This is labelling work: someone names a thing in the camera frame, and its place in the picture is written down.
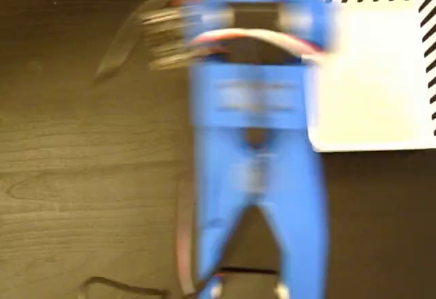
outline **dark wood surface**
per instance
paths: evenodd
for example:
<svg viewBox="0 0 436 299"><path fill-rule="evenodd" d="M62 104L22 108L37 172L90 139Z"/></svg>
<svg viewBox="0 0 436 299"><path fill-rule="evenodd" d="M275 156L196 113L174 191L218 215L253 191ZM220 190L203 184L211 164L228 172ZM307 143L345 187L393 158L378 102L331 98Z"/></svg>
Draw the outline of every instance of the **dark wood surface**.
<svg viewBox="0 0 436 299"><path fill-rule="evenodd" d="M139 48L111 82L91 80L139 1L2 3L0 298L74 299L94 275L176 287L175 194L192 166L185 71L150 72ZM323 158L327 298L434 298L436 154ZM263 221L247 231L233 264L277 267ZM274 298L274 282L235 277L226 298ZM138 297L96 287L92 298Z"/></svg>

